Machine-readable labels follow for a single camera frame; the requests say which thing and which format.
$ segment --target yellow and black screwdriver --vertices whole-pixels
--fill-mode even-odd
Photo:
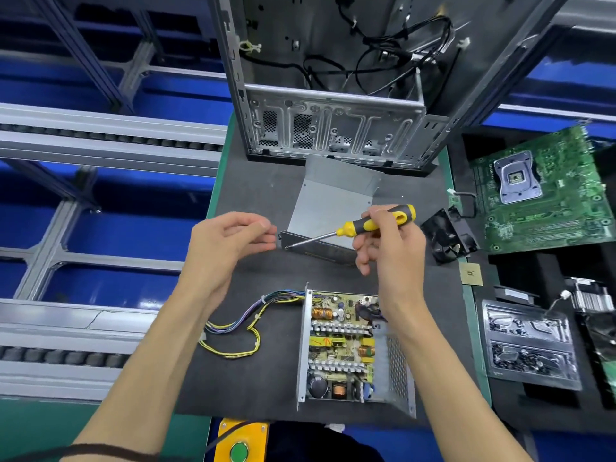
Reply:
[[[404,225],[415,220],[415,208],[412,207],[411,204],[401,204],[399,206],[395,206],[388,209],[388,212],[393,213],[398,225]],[[345,222],[344,225],[335,232],[326,233],[325,235],[321,235],[316,238],[290,244],[289,246],[286,246],[285,249],[295,248],[296,246],[310,243],[312,241],[324,240],[325,238],[331,238],[332,236],[348,236],[353,238],[360,233],[373,232],[378,229],[378,225],[368,216],[359,220],[354,220],[353,222]]]

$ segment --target black wrist strap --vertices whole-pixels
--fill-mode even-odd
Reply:
[[[104,455],[134,462],[158,462],[163,460],[169,462],[185,462],[190,460],[184,457],[161,458],[158,454],[144,454],[124,447],[111,446],[109,444],[73,444],[64,447],[53,447],[43,451],[29,452],[10,459],[5,459],[3,462],[36,462],[51,458],[58,459],[71,455]]]

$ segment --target person's left arm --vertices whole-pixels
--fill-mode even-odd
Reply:
[[[104,443],[156,454],[199,336],[227,294],[239,258],[276,248],[276,226],[256,214],[230,212],[195,225],[173,290],[77,443]],[[110,460],[105,456],[66,458]]]

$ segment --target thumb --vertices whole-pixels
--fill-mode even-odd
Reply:
[[[269,220],[258,220],[252,224],[243,227],[238,233],[231,235],[229,238],[233,240],[239,251],[253,242],[255,238],[263,235],[271,227],[272,223]]]
[[[389,244],[396,240],[402,241],[396,218],[391,212],[382,209],[371,210],[370,217],[379,226],[379,230],[381,231],[381,244]]]

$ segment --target forearm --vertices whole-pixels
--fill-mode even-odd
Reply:
[[[420,303],[404,309],[396,329],[443,459],[530,461]]]
[[[174,292],[75,443],[106,443],[158,453],[212,310],[204,309],[201,299]]]

